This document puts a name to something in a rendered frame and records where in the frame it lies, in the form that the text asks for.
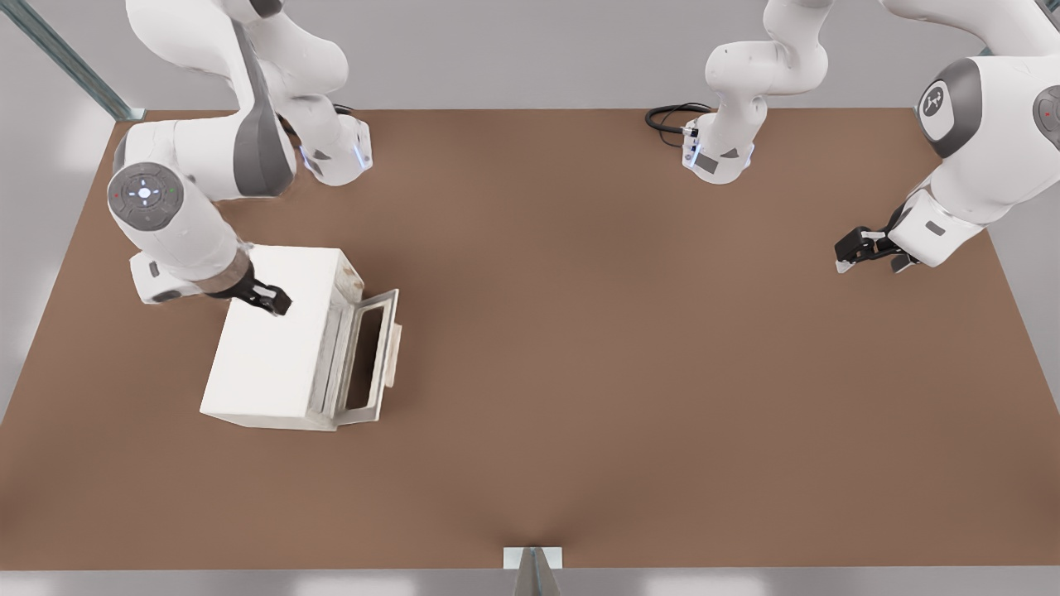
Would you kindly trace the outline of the white oven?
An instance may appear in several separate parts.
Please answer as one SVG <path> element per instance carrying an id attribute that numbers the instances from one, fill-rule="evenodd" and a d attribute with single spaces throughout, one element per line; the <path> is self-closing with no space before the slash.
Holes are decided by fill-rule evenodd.
<path id="1" fill-rule="evenodd" d="M 250 430 L 334 431 L 338 348 L 364 284 L 338 248 L 248 250 L 255 279 L 292 298 L 284 315 L 232 300 L 200 411 Z"/>

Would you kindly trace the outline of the silver frame post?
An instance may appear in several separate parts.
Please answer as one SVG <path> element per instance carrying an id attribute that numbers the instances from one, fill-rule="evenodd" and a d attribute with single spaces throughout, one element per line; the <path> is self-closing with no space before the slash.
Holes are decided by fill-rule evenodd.
<path id="1" fill-rule="evenodd" d="M 58 65 L 114 121 L 137 122 L 147 116 L 146 109 L 130 107 L 26 0 L 0 0 L 0 12 L 4 12 L 15 27 L 23 31 L 50 60 Z"/>
<path id="2" fill-rule="evenodd" d="M 504 547 L 504 569 L 516 569 L 513 596 L 561 596 L 553 569 L 563 569 L 559 546 Z"/>

